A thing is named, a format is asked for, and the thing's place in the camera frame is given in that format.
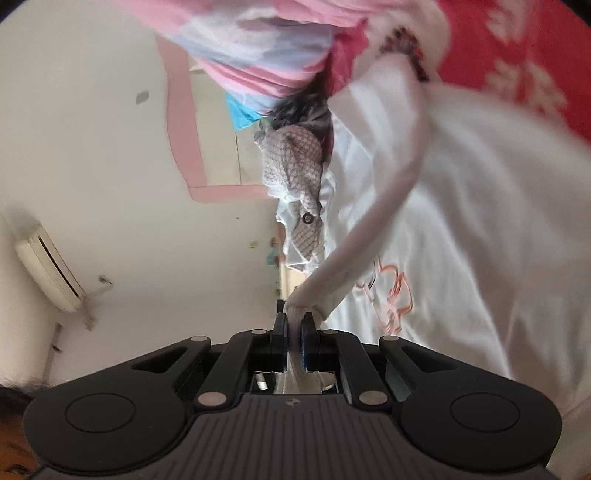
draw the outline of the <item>white fabric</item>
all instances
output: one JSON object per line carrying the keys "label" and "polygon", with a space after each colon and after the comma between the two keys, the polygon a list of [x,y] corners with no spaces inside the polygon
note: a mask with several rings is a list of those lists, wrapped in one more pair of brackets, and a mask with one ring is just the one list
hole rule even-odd
{"label": "white fabric", "polygon": [[550,468],[564,480],[589,474],[591,150],[478,93],[421,90],[407,67],[380,59],[329,102],[327,259],[290,297],[288,315],[314,306],[317,322],[330,314],[326,328],[375,343],[395,274],[377,273],[374,304],[351,287],[372,277],[376,256],[396,265],[408,279],[400,302],[413,299],[399,335],[548,395],[564,418]]}

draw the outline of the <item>checkered fabric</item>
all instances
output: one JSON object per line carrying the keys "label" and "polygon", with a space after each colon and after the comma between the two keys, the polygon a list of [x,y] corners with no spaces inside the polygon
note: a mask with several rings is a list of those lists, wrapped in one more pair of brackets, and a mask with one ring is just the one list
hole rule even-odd
{"label": "checkered fabric", "polygon": [[322,227],[318,201],[322,146],[305,128],[290,125],[270,133],[262,153],[263,183],[271,196],[289,203],[291,210],[299,211],[299,221],[287,232],[287,237],[302,257],[309,260],[320,242]]}

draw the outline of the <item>metal screw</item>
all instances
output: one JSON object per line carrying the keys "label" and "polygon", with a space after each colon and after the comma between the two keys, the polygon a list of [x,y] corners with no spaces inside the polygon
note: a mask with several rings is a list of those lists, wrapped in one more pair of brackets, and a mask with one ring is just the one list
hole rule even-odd
{"label": "metal screw", "polygon": [[205,392],[198,396],[197,401],[206,407],[218,407],[226,403],[227,399],[222,392]]}
{"label": "metal screw", "polygon": [[359,401],[365,405],[383,405],[388,401],[388,396],[378,390],[368,390],[359,396]]}

